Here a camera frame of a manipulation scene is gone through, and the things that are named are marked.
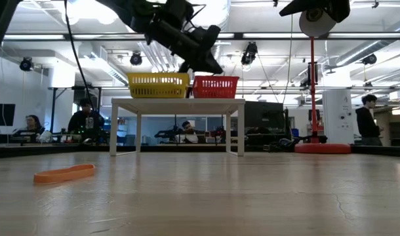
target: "white table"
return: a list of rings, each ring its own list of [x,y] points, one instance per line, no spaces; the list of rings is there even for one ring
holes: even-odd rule
[[[119,108],[137,114],[136,152],[140,152],[142,115],[226,115],[230,130],[231,115],[238,111],[238,152],[231,152],[231,132],[226,132],[226,151],[244,156],[245,112],[244,99],[180,99],[180,98],[113,98],[111,115],[110,155],[117,154],[117,122]]]

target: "red basket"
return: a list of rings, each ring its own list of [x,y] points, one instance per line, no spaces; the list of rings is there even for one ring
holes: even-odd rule
[[[236,76],[196,76],[194,98],[235,98],[238,79]]]

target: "man in black jacket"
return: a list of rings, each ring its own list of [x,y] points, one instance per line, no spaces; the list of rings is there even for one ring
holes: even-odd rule
[[[364,96],[362,98],[363,107],[356,110],[357,126],[365,146],[382,146],[379,135],[384,129],[376,126],[370,113],[370,109],[375,107],[377,99],[375,95],[371,94]]]
[[[68,132],[80,133],[88,130],[98,130],[104,126],[104,118],[98,112],[91,110],[89,99],[79,102],[82,110],[75,112],[69,121]]]

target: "table leg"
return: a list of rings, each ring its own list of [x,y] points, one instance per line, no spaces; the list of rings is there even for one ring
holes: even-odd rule
[[[244,156],[245,149],[245,110],[244,104],[238,105],[238,156]]]
[[[142,114],[137,113],[136,152],[140,152],[141,139],[142,139]]]
[[[226,113],[226,152],[231,152],[231,113]]]
[[[119,107],[113,104],[111,108],[111,132],[110,132],[110,155],[117,155],[117,118],[119,115]]]

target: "plastic basket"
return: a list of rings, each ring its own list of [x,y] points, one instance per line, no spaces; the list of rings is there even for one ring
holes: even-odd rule
[[[238,79],[235,76],[196,76],[194,98],[235,98]]]
[[[185,98],[187,73],[128,73],[133,98]]]

